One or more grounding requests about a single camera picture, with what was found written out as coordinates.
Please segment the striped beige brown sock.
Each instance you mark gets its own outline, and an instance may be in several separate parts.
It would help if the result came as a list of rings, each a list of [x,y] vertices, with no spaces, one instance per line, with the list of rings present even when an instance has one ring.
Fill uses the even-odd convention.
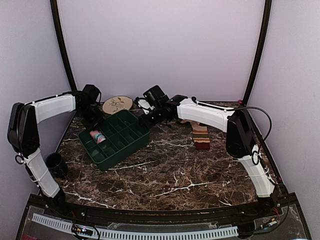
[[[201,125],[193,120],[179,120],[181,124],[190,124],[192,128],[192,139],[197,150],[210,149],[210,137],[206,125]]]

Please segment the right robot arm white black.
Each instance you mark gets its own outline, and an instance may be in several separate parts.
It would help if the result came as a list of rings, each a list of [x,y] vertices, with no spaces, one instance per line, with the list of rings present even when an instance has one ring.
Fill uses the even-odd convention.
[[[275,208],[278,191],[256,143],[248,107],[222,107],[175,95],[169,98],[155,85],[134,100],[143,110],[139,123],[150,129],[162,121],[180,119],[211,126],[226,133],[226,151],[244,166],[255,187],[258,202],[255,213],[266,217]]]

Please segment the green plastic divider tray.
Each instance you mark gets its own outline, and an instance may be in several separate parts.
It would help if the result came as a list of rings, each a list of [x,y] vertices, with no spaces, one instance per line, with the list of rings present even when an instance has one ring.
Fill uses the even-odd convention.
[[[97,144],[88,130],[80,132],[78,139],[100,171],[117,165],[150,140],[150,130],[142,127],[138,118],[128,110],[108,116],[95,130],[100,131],[106,140]]]

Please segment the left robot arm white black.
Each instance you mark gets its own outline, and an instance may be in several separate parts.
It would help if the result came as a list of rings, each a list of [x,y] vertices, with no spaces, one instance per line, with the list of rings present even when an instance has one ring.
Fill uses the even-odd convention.
[[[38,125],[58,115],[77,112],[83,126],[91,130],[104,117],[98,108],[101,95],[95,85],[87,84],[83,90],[68,91],[28,103],[17,102],[12,106],[7,140],[16,152],[16,162],[25,166],[31,180],[46,197],[54,199],[63,192],[43,159]]]

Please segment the pink sock with green patches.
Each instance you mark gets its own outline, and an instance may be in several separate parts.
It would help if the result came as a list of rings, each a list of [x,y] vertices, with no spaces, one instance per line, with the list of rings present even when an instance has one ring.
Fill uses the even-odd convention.
[[[89,132],[89,134],[97,144],[100,144],[106,140],[106,137],[99,130],[92,130]]]

